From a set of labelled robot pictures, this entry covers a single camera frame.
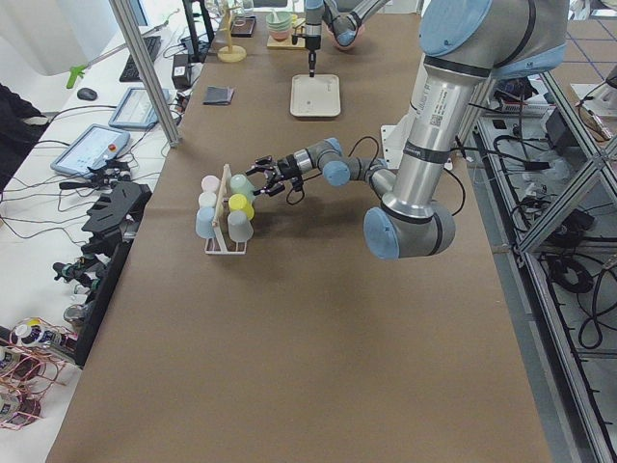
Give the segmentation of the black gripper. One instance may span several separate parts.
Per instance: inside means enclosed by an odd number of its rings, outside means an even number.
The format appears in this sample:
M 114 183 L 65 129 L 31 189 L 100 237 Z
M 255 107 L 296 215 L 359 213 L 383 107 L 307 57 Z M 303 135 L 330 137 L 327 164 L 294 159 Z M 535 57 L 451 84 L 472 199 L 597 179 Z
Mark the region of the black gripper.
M 298 161 L 292 154 L 278 162 L 270 155 L 256 159 L 245 175 L 252 176 L 258 173 L 274 176 L 266 178 L 265 184 L 254 191 L 256 197 L 262 195 L 274 197 L 280 194 L 285 190 L 286 181 L 290 182 L 293 191 L 303 190 L 303 174 Z
M 317 54 L 316 51 L 321 48 L 321 24 L 313 24 L 304 22 L 301 26 L 293 28 L 291 40 L 296 45 L 300 39 L 304 40 L 305 49 L 308 50 L 308 75 L 315 76 Z

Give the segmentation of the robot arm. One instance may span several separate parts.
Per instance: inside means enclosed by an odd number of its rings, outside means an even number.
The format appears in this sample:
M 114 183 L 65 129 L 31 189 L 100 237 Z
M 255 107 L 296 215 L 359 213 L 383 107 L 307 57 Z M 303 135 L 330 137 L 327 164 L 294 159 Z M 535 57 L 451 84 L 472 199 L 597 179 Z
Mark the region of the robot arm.
M 346 157 L 334 138 L 278 161 L 264 156 L 248 170 L 266 181 L 257 195 L 275 196 L 289 182 L 303 188 L 318 170 L 332 186 L 366 182 L 380 199 L 363 219 L 371 253 L 380 259 L 428 257 L 453 241 L 452 214 L 433 194 L 477 85 L 556 68 L 565 56 L 566 1 L 433 1 L 419 26 L 425 79 L 397 172 L 377 160 Z
M 336 1 L 305 1 L 304 31 L 293 32 L 291 39 L 293 44 L 296 44 L 299 38 L 305 41 L 305 49 L 308 51 L 308 76 L 313 78 L 316 73 L 317 51 L 321 48 L 323 24 L 333 35 L 335 45 L 347 49 L 359 37 L 365 22 L 386 4 L 387 1 L 365 0 L 343 14 Z

